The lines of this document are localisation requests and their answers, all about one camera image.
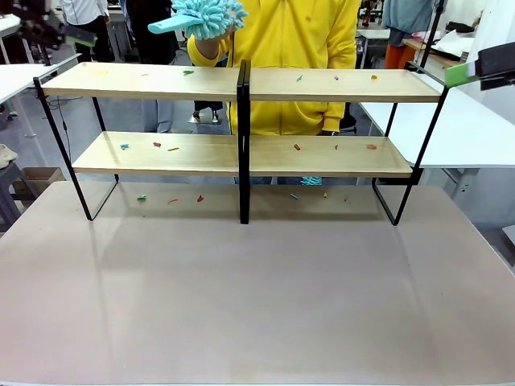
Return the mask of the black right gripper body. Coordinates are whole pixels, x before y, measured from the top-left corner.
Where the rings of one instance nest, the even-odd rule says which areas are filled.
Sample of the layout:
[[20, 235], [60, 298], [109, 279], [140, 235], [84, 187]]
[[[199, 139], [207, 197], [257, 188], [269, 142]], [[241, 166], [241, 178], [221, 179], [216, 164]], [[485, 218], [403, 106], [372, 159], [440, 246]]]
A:
[[476, 74], [480, 78], [480, 90], [514, 85], [515, 44], [502, 44], [478, 52]]

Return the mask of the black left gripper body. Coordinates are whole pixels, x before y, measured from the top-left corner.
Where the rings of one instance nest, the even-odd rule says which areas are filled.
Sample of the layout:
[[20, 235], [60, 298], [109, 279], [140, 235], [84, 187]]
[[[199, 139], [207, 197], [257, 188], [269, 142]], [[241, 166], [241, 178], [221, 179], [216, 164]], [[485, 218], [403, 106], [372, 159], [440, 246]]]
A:
[[63, 24], [52, 13], [51, 5], [17, 5], [17, 17], [22, 38], [51, 49], [65, 42]]

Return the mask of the person's right hand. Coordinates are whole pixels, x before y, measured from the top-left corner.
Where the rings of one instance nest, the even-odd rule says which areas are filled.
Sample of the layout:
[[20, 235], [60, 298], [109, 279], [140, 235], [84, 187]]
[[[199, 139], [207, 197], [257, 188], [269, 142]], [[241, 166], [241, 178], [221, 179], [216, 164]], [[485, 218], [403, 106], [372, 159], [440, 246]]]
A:
[[207, 60], [214, 60], [219, 53], [220, 43], [224, 37], [216, 37], [214, 39], [197, 39], [196, 48], [200, 54]]

